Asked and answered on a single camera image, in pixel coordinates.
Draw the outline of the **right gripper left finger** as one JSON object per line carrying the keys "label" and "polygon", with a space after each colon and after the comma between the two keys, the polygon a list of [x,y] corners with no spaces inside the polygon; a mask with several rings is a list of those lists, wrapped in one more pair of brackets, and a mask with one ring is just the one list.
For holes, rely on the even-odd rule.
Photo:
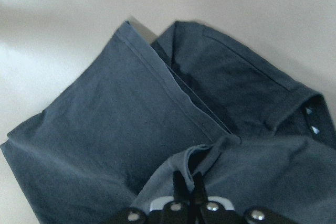
{"label": "right gripper left finger", "polygon": [[175,202],[190,204],[190,192],[180,171],[173,172],[173,198]]}

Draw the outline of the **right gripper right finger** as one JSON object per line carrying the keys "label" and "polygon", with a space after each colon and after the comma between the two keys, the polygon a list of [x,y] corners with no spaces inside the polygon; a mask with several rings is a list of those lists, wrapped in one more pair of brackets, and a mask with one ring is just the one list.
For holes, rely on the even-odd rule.
{"label": "right gripper right finger", "polygon": [[196,173],[193,176],[194,181],[194,190],[193,190],[193,199],[196,205],[202,205],[207,202],[207,192],[203,182],[203,175],[201,172]]}

